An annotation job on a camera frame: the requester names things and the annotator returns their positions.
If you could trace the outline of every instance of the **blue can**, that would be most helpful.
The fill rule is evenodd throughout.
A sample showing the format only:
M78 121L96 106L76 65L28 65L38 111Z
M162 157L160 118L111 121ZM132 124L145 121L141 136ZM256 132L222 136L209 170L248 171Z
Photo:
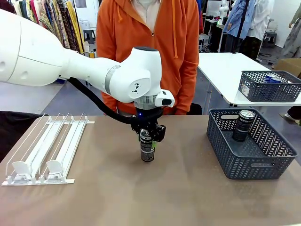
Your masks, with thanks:
M265 77L265 83L270 83L272 78L276 78L274 74L267 74Z
M281 78L271 78L270 83L281 83L282 79Z

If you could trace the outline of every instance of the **plastic basket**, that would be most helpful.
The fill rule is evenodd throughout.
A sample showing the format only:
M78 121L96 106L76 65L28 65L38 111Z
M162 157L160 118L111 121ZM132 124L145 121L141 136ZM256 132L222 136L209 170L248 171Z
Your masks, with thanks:
M246 109L211 109L207 136L230 179L278 179L297 156L294 148L254 109L244 142L232 139L238 114Z
M267 74L281 78L281 83L265 83ZM284 71L242 71L238 90L252 102L294 102L301 80Z

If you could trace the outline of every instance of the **cardboard box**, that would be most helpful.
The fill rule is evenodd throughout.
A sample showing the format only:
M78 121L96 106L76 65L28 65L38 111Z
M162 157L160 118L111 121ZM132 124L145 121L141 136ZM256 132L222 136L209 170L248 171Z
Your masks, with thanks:
M301 79L301 58L279 60L275 71L286 71Z

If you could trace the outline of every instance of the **white shirt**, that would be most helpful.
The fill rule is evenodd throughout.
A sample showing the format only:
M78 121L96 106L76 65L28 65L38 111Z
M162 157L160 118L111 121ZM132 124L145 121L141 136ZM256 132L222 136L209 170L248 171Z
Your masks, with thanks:
M162 0L131 0L134 9L151 30L154 32L157 15Z
M263 39L267 30L270 14L274 8L275 0L258 0L247 36Z

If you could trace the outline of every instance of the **white rack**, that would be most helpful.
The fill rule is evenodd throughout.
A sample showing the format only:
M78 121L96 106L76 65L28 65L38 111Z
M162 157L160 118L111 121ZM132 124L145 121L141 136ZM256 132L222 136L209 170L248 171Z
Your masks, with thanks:
M85 126L86 124L93 124L94 121L89 121L84 114L81 115L78 121L70 114L66 116L58 114L54 120L49 116L37 137L26 150L24 143L28 141L28 137L33 131L36 131L37 125L45 118L44 116L40 118L7 162L6 181L2 183L3 186L74 183L75 179L67 179L67 175ZM60 136L61 138L54 148L54 143ZM26 150L26 152L20 160L15 161L19 150ZM45 170L41 174L41 166L45 163L47 156L50 155L50 150L53 153L50 160L46 161Z

